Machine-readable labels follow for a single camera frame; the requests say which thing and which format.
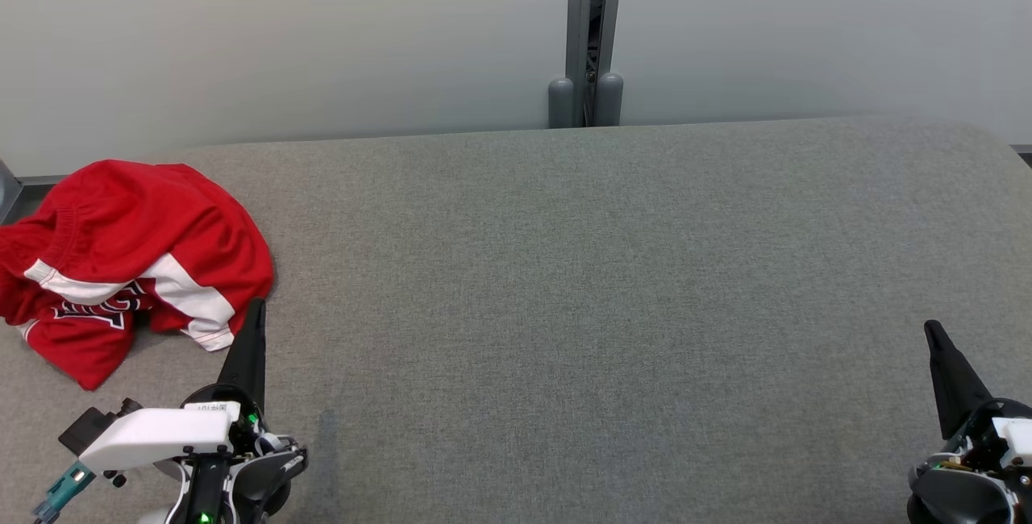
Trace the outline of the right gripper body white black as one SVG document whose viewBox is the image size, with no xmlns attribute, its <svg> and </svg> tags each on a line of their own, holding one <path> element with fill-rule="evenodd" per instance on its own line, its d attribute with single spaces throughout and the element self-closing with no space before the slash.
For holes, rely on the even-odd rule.
<svg viewBox="0 0 1032 524">
<path fill-rule="evenodd" d="M 966 468 L 1032 468 L 1032 407 L 992 399 L 959 429 L 957 451 Z"/>
</svg>

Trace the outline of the red white basketball jersey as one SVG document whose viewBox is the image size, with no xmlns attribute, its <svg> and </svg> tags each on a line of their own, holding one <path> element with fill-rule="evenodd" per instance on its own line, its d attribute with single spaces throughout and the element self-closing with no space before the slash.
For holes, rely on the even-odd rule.
<svg viewBox="0 0 1032 524">
<path fill-rule="evenodd" d="M 268 292 L 273 268 L 250 260 L 186 260 L 166 253 L 140 277 L 88 282 L 36 262 L 18 277 L 0 268 L 0 319 L 80 388 L 98 389 L 125 360 L 140 316 L 203 351 L 235 340 L 243 312 Z"/>
</svg>

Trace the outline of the grey cylindrical post foot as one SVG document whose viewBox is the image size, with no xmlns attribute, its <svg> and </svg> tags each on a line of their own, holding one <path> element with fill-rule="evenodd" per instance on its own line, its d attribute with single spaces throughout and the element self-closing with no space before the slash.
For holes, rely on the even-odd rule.
<svg viewBox="0 0 1032 524">
<path fill-rule="evenodd" d="M 568 78 L 557 78 L 547 87 L 547 125 L 550 130 L 565 130 L 576 125 L 576 86 Z"/>
<path fill-rule="evenodd" d="M 619 73 L 603 73 L 596 77 L 594 127 L 616 127 L 622 123 L 623 87 L 624 80 Z"/>
</svg>

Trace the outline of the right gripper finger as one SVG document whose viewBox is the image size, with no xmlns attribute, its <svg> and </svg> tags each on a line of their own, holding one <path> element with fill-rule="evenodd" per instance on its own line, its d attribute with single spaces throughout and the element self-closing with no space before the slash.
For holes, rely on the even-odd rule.
<svg viewBox="0 0 1032 524">
<path fill-rule="evenodd" d="M 924 334 L 941 436 L 950 439 L 992 395 L 939 321 L 926 321 Z"/>
</svg>

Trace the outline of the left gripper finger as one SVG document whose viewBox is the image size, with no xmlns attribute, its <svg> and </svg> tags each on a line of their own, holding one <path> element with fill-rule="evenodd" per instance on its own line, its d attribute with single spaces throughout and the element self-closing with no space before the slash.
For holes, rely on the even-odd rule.
<svg viewBox="0 0 1032 524">
<path fill-rule="evenodd" d="M 262 414 L 265 410 L 266 352 L 268 352 L 265 316 L 265 300 L 262 297 L 254 297 L 248 303 L 243 325 L 236 333 L 235 341 L 229 348 L 216 382 L 218 395 L 240 402 L 254 414 Z"/>
</svg>

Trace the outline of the red shorts with white stripe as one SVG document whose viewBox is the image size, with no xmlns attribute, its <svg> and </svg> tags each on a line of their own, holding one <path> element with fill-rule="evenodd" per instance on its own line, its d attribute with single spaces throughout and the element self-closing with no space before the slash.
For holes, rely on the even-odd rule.
<svg viewBox="0 0 1032 524">
<path fill-rule="evenodd" d="M 102 305 L 138 281 L 171 308 L 174 330 L 217 351 L 273 279 L 250 214 L 185 164 L 89 164 L 0 226 L 0 318 L 11 326 L 52 304 Z"/>
</svg>

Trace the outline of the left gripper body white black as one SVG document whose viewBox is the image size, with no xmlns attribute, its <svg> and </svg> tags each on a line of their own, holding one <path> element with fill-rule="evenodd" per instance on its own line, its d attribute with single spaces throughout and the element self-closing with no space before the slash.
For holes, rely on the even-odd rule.
<svg viewBox="0 0 1032 524">
<path fill-rule="evenodd" d="M 265 430 L 262 385 L 207 385 L 178 410 L 118 415 L 80 451 L 93 472 L 128 470 L 188 455 L 247 454 Z"/>
</svg>

